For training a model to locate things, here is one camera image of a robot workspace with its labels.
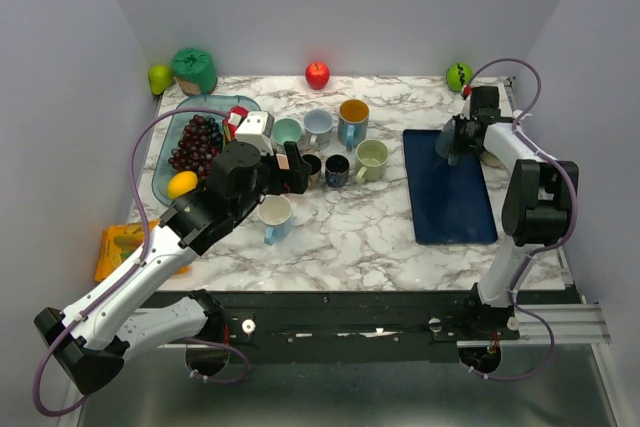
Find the dark teal mug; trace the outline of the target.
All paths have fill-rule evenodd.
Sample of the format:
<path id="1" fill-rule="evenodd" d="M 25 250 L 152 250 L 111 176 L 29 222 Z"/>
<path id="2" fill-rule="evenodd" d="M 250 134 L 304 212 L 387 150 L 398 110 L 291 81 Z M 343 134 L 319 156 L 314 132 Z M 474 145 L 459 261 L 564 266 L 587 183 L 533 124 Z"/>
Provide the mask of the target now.
<path id="1" fill-rule="evenodd" d="M 461 155 L 460 138 L 454 123 L 448 122 L 441 130 L 436 143 L 436 153 L 447 161 L 449 166 L 455 166 Z"/>

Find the light blue faceted mug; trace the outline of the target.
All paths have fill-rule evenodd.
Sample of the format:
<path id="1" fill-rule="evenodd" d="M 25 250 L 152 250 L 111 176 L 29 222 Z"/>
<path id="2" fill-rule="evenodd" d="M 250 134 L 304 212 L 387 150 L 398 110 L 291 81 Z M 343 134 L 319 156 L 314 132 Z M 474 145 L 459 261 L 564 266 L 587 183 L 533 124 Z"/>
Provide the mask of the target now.
<path id="1" fill-rule="evenodd" d="M 284 196 L 266 196 L 258 208 L 258 217 L 265 226 L 264 243 L 269 246 L 286 238 L 293 229 L 293 207 Z"/>

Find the mint green mug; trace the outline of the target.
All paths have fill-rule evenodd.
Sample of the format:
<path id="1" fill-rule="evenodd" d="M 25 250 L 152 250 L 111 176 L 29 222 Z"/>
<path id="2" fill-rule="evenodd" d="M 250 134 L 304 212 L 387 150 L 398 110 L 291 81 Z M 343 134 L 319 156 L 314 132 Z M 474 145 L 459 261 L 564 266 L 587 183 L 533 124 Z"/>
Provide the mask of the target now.
<path id="1" fill-rule="evenodd" d="M 272 130 L 273 141 L 280 146 L 286 142 L 298 143 L 303 136 L 301 124 L 293 118 L 281 118 L 275 121 Z"/>

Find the brown patterned mug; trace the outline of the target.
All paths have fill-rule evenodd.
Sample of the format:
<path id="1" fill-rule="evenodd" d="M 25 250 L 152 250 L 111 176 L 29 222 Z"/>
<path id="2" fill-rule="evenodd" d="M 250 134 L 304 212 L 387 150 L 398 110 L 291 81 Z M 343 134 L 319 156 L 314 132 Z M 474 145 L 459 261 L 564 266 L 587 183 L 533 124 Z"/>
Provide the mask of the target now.
<path id="1" fill-rule="evenodd" d="M 322 173 L 322 160 L 315 154 L 304 154 L 302 159 L 310 166 L 308 188 L 313 189 L 319 183 Z"/>

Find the grey blue mug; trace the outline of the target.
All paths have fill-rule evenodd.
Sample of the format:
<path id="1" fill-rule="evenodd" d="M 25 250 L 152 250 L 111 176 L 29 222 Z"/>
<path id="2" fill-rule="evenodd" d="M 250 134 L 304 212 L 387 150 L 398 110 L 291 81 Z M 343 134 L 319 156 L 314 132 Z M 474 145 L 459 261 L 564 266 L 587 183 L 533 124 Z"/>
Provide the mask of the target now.
<path id="1" fill-rule="evenodd" d="M 303 119 L 308 145 L 313 150 L 323 150 L 330 145 L 333 118 L 328 111 L 314 109 L 307 112 Z"/>

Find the dark blue mug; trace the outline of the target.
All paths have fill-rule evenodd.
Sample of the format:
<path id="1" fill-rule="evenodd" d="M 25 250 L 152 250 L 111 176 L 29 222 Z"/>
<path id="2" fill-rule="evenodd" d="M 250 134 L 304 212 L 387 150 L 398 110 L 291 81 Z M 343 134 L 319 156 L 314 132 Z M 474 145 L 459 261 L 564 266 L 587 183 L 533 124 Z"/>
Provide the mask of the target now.
<path id="1" fill-rule="evenodd" d="M 325 181 L 331 188 L 341 188 L 348 180 L 349 160 L 340 154 L 331 155 L 325 162 Z"/>

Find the olive green mug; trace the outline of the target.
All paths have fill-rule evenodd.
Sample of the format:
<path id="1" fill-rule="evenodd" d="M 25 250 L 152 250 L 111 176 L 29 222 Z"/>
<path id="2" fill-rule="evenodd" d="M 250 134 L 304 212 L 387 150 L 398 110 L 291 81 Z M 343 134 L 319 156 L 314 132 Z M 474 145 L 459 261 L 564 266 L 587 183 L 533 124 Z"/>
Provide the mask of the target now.
<path id="1" fill-rule="evenodd" d="M 375 139 L 362 141 L 356 149 L 356 182 L 362 184 L 380 180 L 389 157 L 389 149 L 383 142 Z"/>

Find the blue butterfly mug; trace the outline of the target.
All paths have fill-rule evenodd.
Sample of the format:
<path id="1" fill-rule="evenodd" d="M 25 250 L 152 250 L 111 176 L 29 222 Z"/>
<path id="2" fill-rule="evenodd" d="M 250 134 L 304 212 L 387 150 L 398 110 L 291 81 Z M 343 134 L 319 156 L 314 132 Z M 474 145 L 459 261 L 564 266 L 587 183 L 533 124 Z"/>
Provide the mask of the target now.
<path id="1" fill-rule="evenodd" d="M 338 140 L 352 152 L 366 139 L 370 109 L 366 103 L 350 99 L 339 107 Z"/>

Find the pink mug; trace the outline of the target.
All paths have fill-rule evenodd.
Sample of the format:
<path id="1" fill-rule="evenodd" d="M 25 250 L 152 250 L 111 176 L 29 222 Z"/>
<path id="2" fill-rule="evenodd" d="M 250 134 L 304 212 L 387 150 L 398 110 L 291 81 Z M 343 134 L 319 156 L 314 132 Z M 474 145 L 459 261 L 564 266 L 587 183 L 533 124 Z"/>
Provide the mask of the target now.
<path id="1" fill-rule="evenodd" d="M 286 171 L 290 169 L 289 160 L 286 154 L 277 154 L 276 160 L 280 170 Z"/>

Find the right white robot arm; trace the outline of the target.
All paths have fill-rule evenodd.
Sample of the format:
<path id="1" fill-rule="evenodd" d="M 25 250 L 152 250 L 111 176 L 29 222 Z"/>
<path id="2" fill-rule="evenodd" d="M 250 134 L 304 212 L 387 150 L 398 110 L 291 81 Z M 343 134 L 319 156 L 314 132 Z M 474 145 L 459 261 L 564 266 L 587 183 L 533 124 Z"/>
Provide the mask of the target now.
<path id="1" fill-rule="evenodd" d="M 459 317 L 462 331 L 480 339 L 508 324 L 534 257 L 558 248 L 573 232 L 579 169 L 544 152 L 515 118 L 503 116 L 496 87 L 466 86 L 462 96 L 462 112 L 441 132 L 439 155 L 454 166 L 463 155 L 490 153 L 510 173 L 501 212 L 505 237 Z"/>

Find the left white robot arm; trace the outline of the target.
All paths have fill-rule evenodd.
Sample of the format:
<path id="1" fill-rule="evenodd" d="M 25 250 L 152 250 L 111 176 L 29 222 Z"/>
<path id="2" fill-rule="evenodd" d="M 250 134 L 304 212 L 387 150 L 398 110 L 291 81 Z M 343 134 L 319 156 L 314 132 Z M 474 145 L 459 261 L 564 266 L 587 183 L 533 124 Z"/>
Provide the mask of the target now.
<path id="1" fill-rule="evenodd" d="M 309 165 L 293 141 L 288 162 L 249 143 L 229 143 L 206 182 L 177 197 L 143 244 L 91 292 L 62 310 L 43 309 L 34 324 L 49 354 L 84 395 L 110 383 L 138 353 L 185 338 L 228 339 L 221 304 L 205 290 L 145 314 L 134 312 L 177 270 L 229 235 L 269 195 L 302 194 Z"/>

